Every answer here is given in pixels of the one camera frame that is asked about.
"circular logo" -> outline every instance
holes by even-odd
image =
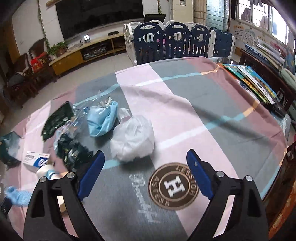
[[[175,162],[165,164],[154,172],[149,180],[148,192],[162,208],[180,210],[193,202],[199,187],[189,167]]]

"potted plant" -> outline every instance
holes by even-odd
[[[54,44],[51,48],[47,50],[49,55],[56,55],[57,57],[60,57],[67,51],[68,45],[63,41],[59,42],[57,44]]]

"blue glove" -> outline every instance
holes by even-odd
[[[28,191],[19,191],[16,187],[10,186],[5,189],[4,194],[10,199],[13,205],[28,206],[32,193]]]

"ivy vine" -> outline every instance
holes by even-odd
[[[41,10],[40,10],[39,0],[37,0],[37,5],[38,5],[38,19],[39,19],[39,23],[41,24],[41,29],[42,29],[45,45],[46,45],[47,49],[49,49],[49,42],[48,42],[48,39],[46,37],[45,30],[44,30],[44,27],[43,27],[42,18],[41,18]]]
[[[160,0],[157,0],[157,4],[158,4],[158,14],[162,14],[161,6],[160,6]]]

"television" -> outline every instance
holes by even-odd
[[[56,10],[64,39],[98,26],[143,18],[142,0],[62,0]]]

